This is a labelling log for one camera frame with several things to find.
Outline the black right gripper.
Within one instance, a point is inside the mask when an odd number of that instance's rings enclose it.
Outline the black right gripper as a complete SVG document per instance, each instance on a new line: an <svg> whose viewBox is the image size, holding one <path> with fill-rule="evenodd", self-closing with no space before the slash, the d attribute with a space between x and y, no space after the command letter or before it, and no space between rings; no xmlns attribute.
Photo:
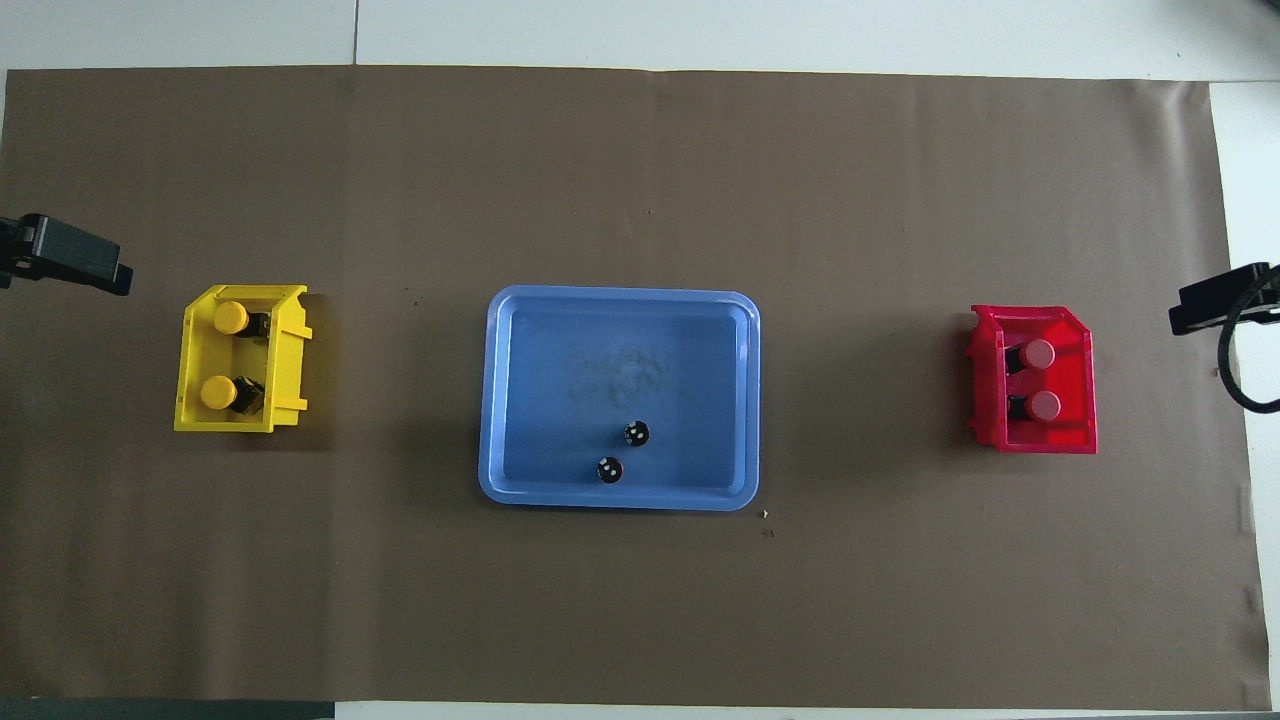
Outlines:
<svg viewBox="0 0 1280 720"><path fill-rule="evenodd" d="M1229 272L1212 275L1178 291L1178 304L1169 309L1172 336L1180 337L1198 331L1220 327L1233 304L1254 283L1275 274L1270 263L1251 263ZM1240 323L1268 325L1277 323L1277 287L1262 288L1245 306Z"/></svg>

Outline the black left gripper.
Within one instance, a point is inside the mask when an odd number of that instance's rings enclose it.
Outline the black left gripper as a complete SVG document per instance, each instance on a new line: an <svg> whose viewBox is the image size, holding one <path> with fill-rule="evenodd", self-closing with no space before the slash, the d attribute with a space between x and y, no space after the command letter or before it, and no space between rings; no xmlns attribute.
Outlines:
<svg viewBox="0 0 1280 720"><path fill-rule="evenodd" d="M118 243L44 214L1 219L1 287L55 279L127 296L133 269Z"/></svg>

